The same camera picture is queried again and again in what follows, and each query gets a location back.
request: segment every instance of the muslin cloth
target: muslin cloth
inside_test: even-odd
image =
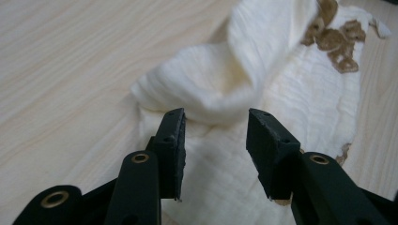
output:
[[[360,73],[340,74],[326,52],[299,45],[315,13],[315,0],[243,0],[231,13],[227,41],[183,49],[132,85],[142,149],[165,112],[185,108],[183,202],[162,201],[173,220],[294,224],[289,206],[267,199],[245,150],[250,108],[272,113],[305,151],[335,158],[353,141]],[[362,9],[339,7],[330,26],[351,20],[365,32],[379,23]],[[362,46],[354,51],[359,65]]]

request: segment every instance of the crumpled white towel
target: crumpled white towel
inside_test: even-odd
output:
[[[227,42],[184,49],[133,84],[143,149],[165,112],[186,110],[183,203],[162,202],[172,219],[294,224],[290,207],[267,200],[245,150],[251,107],[274,114],[306,151],[335,158],[352,142],[360,73],[340,74],[315,45],[298,45],[315,11],[314,0],[244,0],[231,14]],[[366,32],[372,18],[339,7],[331,26],[358,20]],[[356,44],[359,65],[361,49]]]

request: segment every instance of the table surface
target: table surface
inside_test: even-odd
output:
[[[42,190],[83,193],[115,178],[136,149],[130,85],[186,46],[225,39],[237,0],[0,2],[0,224]],[[361,57],[358,133],[344,169],[362,188],[398,189],[398,7],[343,0],[392,31],[370,28]],[[165,216],[165,221],[173,223]]]

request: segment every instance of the light wood surface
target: light wood surface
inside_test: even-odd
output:
[[[130,85],[185,46],[222,40],[237,0],[0,2],[0,224],[38,193],[83,193],[115,178],[136,149]],[[358,135],[344,169],[392,199],[398,189],[398,7],[343,0],[392,31],[370,28],[361,58]],[[167,222],[172,219],[163,215]]]

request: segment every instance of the white cloth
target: white cloth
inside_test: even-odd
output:
[[[163,201],[180,224],[294,224],[289,206],[267,200],[245,150],[249,108],[272,113],[306,151],[335,158],[351,143],[360,73],[340,74],[325,52],[299,41],[314,0],[244,0],[233,10],[228,40],[189,47],[133,84],[141,111],[141,146],[162,115],[185,108],[187,165],[183,203]],[[331,27],[372,17],[339,7]],[[360,64],[362,44],[354,59]]]

